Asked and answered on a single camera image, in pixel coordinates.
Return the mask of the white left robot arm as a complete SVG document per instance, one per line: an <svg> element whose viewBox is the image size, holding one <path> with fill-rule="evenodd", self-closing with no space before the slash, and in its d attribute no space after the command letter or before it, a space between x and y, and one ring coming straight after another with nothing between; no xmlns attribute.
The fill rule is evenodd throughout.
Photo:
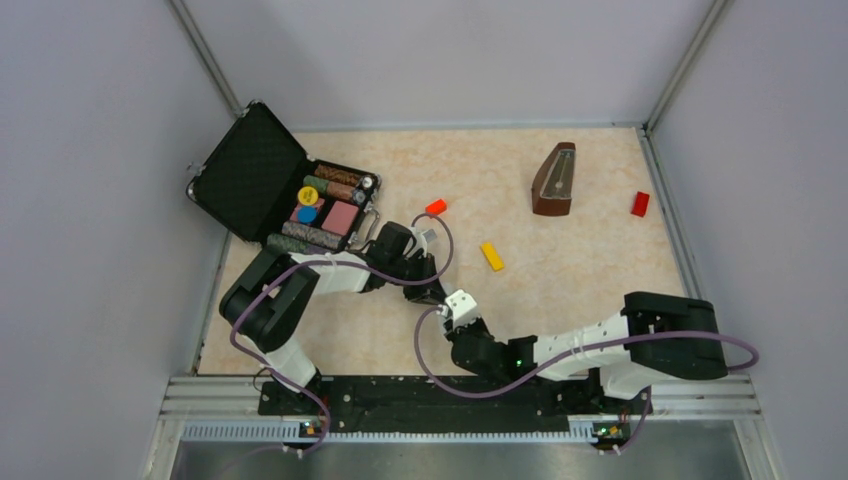
<svg viewBox="0 0 848 480"><path fill-rule="evenodd" d="M294 333L309 302L335 293L369 293L399 286L407 301L437 305L445 297L430 245L436 233L387 222L357 251L303 254L266 245L219 303L234 335L257 350L264 367L284 379L283 401L297 413L319 404L319 371Z"/></svg>

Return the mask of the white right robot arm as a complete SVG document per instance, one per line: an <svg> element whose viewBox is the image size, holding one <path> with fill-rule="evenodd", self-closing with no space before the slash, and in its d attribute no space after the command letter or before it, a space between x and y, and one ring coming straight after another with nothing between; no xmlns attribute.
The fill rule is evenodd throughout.
<svg viewBox="0 0 848 480"><path fill-rule="evenodd" d="M711 303L687 297L633 292L623 308L589 326L553 335L501 342L489 332L474 298L457 290L439 311L451 359L463 370L496 383L524 376L567 381L593 370L586 385L589 404L612 412L661 381L716 380L726 364Z"/></svg>

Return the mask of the yellow toy block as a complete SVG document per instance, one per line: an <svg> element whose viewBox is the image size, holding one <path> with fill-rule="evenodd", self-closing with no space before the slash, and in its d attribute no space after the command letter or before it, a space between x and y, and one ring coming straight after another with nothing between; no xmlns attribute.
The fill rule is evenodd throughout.
<svg viewBox="0 0 848 480"><path fill-rule="evenodd" d="M490 242L483 243L480 246L480 249L488 265L493 271L498 272L504 269L505 264L501 256Z"/></svg>

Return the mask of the orange toy block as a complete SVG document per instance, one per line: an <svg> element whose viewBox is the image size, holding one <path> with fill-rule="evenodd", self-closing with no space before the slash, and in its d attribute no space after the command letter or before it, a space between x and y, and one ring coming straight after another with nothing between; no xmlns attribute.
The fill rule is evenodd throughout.
<svg viewBox="0 0 848 480"><path fill-rule="evenodd" d="M425 208L425 212L430 215L441 215L448 209L448 204L444 199L437 199L430 204L428 204Z"/></svg>

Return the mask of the pink card deck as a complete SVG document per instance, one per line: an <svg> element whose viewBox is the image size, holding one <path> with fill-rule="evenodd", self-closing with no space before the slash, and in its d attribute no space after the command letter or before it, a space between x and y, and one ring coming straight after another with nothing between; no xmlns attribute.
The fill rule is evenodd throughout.
<svg viewBox="0 0 848 480"><path fill-rule="evenodd" d="M325 217L321 229L339 236L346 236L350 231L359 209L352 204L336 201Z"/></svg>

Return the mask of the blue poker chip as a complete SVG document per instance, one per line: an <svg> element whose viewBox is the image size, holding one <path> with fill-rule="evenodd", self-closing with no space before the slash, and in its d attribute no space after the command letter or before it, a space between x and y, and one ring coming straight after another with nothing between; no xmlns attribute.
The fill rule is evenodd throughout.
<svg viewBox="0 0 848 480"><path fill-rule="evenodd" d="M296 220L305 225L310 225L317 218L318 210L314 206L301 206L296 213Z"/></svg>

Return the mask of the yellow poker chip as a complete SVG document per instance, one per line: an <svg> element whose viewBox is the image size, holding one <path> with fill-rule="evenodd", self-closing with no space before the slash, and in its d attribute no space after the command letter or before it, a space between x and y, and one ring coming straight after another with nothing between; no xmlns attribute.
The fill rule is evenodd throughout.
<svg viewBox="0 0 848 480"><path fill-rule="evenodd" d="M307 185L299 189L297 199L302 206L313 206L321 199L321 196L315 187Z"/></svg>

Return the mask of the brown wooden metronome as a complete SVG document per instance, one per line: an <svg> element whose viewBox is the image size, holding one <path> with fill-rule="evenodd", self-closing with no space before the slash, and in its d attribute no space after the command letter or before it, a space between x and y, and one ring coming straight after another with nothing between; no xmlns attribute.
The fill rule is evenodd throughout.
<svg viewBox="0 0 848 480"><path fill-rule="evenodd" d="M572 205L576 145L558 143L537 171L531 185L531 207L535 215L567 216Z"/></svg>

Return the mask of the black poker chip case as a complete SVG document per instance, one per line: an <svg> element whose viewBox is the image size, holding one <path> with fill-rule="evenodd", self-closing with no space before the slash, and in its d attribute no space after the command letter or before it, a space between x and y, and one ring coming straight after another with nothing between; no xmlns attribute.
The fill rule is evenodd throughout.
<svg viewBox="0 0 848 480"><path fill-rule="evenodd" d="M302 206L297 193L307 185L321 196L310 225L296 220ZM312 253L339 252L367 241L358 231L376 211L380 187L377 173L310 156L271 109L254 100L190 180L186 194L245 242ZM344 237L321 229L336 201L359 209Z"/></svg>

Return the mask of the red toy brick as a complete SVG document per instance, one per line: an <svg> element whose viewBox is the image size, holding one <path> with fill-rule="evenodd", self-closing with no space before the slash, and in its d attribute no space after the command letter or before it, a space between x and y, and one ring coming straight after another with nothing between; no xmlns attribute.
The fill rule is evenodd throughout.
<svg viewBox="0 0 848 480"><path fill-rule="evenodd" d="M647 214L651 201L651 195L647 192L638 191L631 206L630 213L634 216L644 218Z"/></svg>

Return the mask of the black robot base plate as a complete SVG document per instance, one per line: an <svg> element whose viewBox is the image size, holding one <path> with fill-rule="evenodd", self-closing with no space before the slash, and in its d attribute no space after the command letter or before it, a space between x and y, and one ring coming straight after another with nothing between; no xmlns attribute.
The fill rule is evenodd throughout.
<svg viewBox="0 0 848 480"><path fill-rule="evenodd" d="M324 377L310 399L268 381L261 388L261 416L322 416L334 433L512 434L564 433L580 415L608 415L616 423L647 410L646 396L606 397L599 380L531 380L505 394L480 399L495 384L474 376L444 376L442 382L472 394L444 391L426 376Z"/></svg>

